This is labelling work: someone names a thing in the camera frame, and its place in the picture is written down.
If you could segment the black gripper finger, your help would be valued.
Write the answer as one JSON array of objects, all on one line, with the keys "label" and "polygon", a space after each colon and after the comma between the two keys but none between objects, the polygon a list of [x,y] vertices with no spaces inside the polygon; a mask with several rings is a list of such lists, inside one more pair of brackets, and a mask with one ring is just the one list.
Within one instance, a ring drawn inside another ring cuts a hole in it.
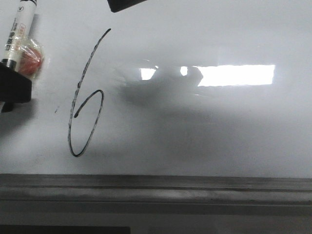
[{"label": "black gripper finger", "polygon": [[146,0],[107,0],[112,12],[119,12]]},{"label": "black gripper finger", "polygon": [[0,100],[2,102],[27,103],[32,97],[32,81],[0,64]]}]

